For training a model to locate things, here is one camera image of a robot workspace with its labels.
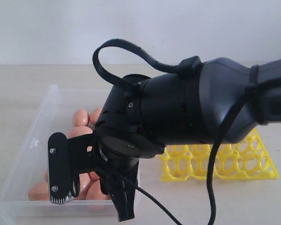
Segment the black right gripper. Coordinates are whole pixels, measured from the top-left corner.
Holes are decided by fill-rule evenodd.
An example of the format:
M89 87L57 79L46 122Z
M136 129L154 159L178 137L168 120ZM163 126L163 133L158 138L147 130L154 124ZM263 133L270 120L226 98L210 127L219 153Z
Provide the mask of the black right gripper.
M139 159L164 153L164 128L97 127L93 134L99 152L102 157L107 157L109 166L132 183L126 181L125 185L124 181L107 180L106 188L117 210L118 221L133 219Z

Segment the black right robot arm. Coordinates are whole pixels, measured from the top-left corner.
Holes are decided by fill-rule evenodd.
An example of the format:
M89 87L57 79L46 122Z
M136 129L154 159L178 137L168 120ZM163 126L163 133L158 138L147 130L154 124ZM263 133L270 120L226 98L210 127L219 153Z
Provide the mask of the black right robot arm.
M213 224L212 185L221 143L237 143L257 125L281 122L281 60L245 67L227 58L201 62L191 57L178 66L152 66L163 75L150 78L106 71L93 56L97 73L113 85L96 123L97 151L110 177L109 193L120 221L134 218L131 204L139 159L162 154L167 145L211 144L207 192Z

